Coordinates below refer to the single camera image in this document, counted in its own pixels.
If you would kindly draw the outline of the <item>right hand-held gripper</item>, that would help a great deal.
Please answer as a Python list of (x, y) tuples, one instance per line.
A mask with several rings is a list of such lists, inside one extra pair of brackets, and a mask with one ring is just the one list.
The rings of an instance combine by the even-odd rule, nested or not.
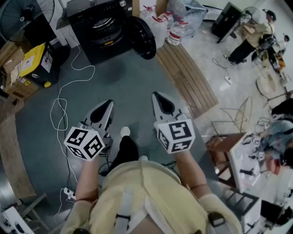
[(163, 93), (152, 93), (152, 106), (156, 137), (169, 154), (189, 150), (195, 140), (193, 121), (181, 114), (181, 104), (178, 100)]

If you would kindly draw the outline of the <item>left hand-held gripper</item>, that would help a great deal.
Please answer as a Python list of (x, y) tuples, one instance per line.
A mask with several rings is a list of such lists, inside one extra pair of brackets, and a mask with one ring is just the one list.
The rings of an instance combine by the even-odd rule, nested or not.
[(92, 108), (67, 134), (64, 145), (77, 158), (93, 161), (98, 156), (109, 155), (113, 139), (107, 129), (112, 123), (114, 101), (107, 100)]

